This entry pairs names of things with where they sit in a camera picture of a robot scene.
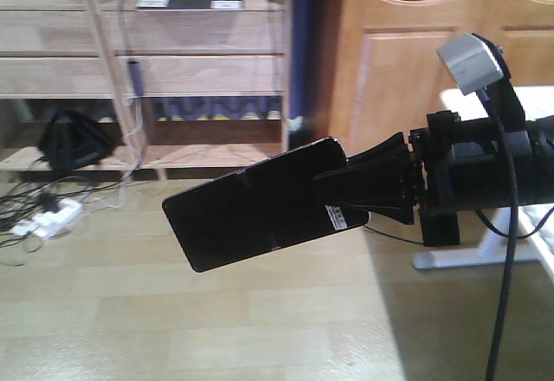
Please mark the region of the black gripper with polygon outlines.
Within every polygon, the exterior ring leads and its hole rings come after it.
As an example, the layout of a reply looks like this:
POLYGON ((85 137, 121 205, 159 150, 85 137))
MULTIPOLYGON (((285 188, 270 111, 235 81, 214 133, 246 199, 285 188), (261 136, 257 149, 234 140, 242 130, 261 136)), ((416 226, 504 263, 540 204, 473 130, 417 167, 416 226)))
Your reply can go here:
MULTIPOLYGON (((429 114, 427 122, 427 127, 410 133, 413 150, 426 173, 425 189, 419 192, 423 245, 458 245, 459 212, 512 204, 505 155, 489 118, 462 120, 458 113, 440 111, 429 114)), ((386 164, 400 169, 409 166, 409 148, 402 132, 348 158, 351 169, 386 164)), ((325 197, 324 204, 340 208, 348 226, 365 225, 370 213, 402 224, 415 221, 413 198, 325 197)))

